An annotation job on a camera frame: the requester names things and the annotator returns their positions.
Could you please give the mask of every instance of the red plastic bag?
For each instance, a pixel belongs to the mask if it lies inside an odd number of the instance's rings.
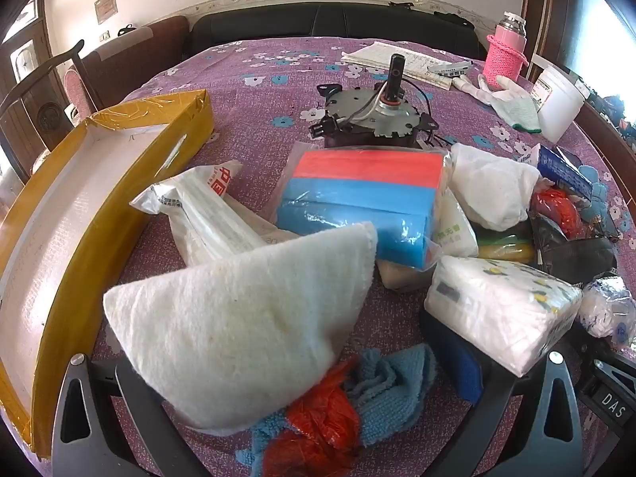
[[[320,384],[285,414],[297,430],[284,430],[263,454],[263,477],[339,477],[358,456],[360,418],[340,384],[356,360],[331,368]]]
[[[579,212],[563,190],[550,188],[533,194],[532,209],[555,221],[567,240],[585,238],[585,227]]]

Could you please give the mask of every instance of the work glove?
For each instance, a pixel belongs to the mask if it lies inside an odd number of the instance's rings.
[[[478,82],[479,88],[465,75],[453,79],[453,85],[457,89],[491,106],[513,129],[527,133],[541,132],[537,108],[530,93],[524,88],[501,75],[497,76],[497,84],[503,87],[501,91],[491,91],[483,74],[479,74]]]

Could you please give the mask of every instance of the purple floral tablecloth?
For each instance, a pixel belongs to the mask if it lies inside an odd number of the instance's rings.
[[[341,52],[353,52],[372,43],[371,39],[333,37],[236,41],[208,49],[157,75],[127,100],[205,88],[214,110],[215,131],[211,141],[193,158],[192,165],[212,165],[229,159],[241,161],[244,168],[231,183],[230,194],[250,209],[259,211],[270,197],[294,141],[310,141],[308,126],[324,114],[324,99],[318,95],[316,85],[338,82],[345,88],[373,87],[376,81],[386,79],[385,70],[340,61]],[[439,59],[461,59],[419,44],[400,43],[400,46]],[[476,79],[481,68],[482,63],[477,62],[469,75]],[[529,87],[527,81],[522,84]],[[450,142],[466,143],[507,157],[518,157],[537,142],[551,147],[542,136],[512,130],[490,107],[469,95],[455,89],[445,91],[424,82],[419,85],[427,92],[432,116],[440,124],[440,135]],[[404,86],[409,101],[422,101],[421,107],[416,106],[425,109],[423,97],[409,85]],[[576,125],[567,130],[559,145],[594,168],[586,175],[602,185],[610,213],[621,231],[617,245],[619,274],[632,289],[636,289],[636,231],[609,170]],[[120,282],[183,267],[167,218],[154,217],[139,239]],[[376,277],[345,355],[362,347],[377,347],[387,353],[421,342],[417,312],[424,296],[421,292],[397,295],[384,289]],[[576,381],[580,360],[565,342],[561,341],[558,349],[564,354],[572,379]],[[119,350],[116,338],[104,324],[93,356],[111,358]],[[115,404],[140,464],[157,472],[136,435],[125,406],[120,400]],[[480,471],[495,463],[512,427],[517,407],[518,399],[515,399],[508,407]],[[352,475],[419,475],[440,452],[468,409],[469,404],[457,398],[446,376],[440,372],[427,395],[425,410],[417,425],[368,450]],[[588,463],[607,429],[583,404],[580,404],[580,413],[584,456]],[[177,427],[213,475],[249,475],[249,470],[234,459],[234,450],[244,448],[249,442],[246,433],[215,438],[178,424]]]

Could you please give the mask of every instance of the bucket label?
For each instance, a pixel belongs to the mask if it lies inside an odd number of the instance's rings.
[[[543,104],[546,103],[548,97],[552,94],[552,88],[546,84],[541,79],[537,79],[535,82],[532,91],[530,92],[530,96],[537,107],[537,111],[542,108]]]

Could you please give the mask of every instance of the pink thermos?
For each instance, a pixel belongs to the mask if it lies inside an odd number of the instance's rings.
[[[497,25],[495,35],[489,35],[488,50],[483,74],[493,89],[500,89],[496,77],[502,75],[516,82],[522,65],[528,65],[524,56],[525,20],[512,12],[505,12]]]

